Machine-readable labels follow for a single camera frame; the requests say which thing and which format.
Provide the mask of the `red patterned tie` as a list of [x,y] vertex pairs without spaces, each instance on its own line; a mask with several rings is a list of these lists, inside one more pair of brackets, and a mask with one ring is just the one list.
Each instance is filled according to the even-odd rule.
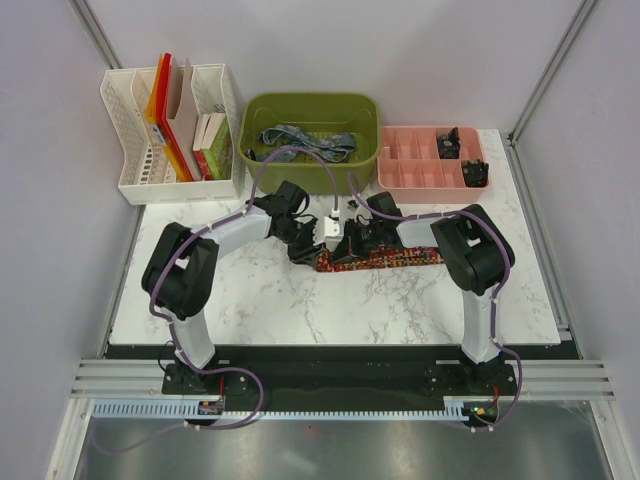
[[345,262],[332,262],[329,252],[323,252],[315,263],[319,273],[342,273],[361,270],[392,269],[443,264],[436,247],[387,248],[380,247],[371,251],[367,259],[351,259]]

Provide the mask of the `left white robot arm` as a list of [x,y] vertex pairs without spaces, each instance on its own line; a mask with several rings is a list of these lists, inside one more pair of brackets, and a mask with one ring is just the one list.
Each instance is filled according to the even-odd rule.
[[189,228],[173,222],[162,231],[141,287],[149,295],[151,315],[167,322],[176,355],[187,365],[185,382],[196,392],[211,392],[220,378],[218,367],[210,362],[216,350],[204,315],[218,261],[255,241],[275,237],[296,258],[312,265],[321,251],[314,243],[317,220],[299,220],[309,202],[302,188],[284,181],[274,194],[251,197],[210,225]]

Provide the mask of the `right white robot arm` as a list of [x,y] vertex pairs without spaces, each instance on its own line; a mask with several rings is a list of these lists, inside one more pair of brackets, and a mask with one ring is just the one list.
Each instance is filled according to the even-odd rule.
[[458,368],[467,392],[483,392],[494,381],[489,364],[501,353],[497,339],[497,299],[515,264],[515,254],[486,210],[474,203],[460,210],[404,216],[389,193],[363,204],[371,216],[349,219],[333,265],[369,261],[385,248],[434,248],[462,291],[464,333],[461,350],[469,362]]

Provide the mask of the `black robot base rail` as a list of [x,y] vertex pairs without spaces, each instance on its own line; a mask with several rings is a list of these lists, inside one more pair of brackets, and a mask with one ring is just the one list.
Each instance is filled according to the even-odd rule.
[[221,346],[207,367],[173,360],[163,393],[221,394],[238,410],[436,410],[447,397],[505,399],[517,385],[503,356],[474,367],[444,346]]

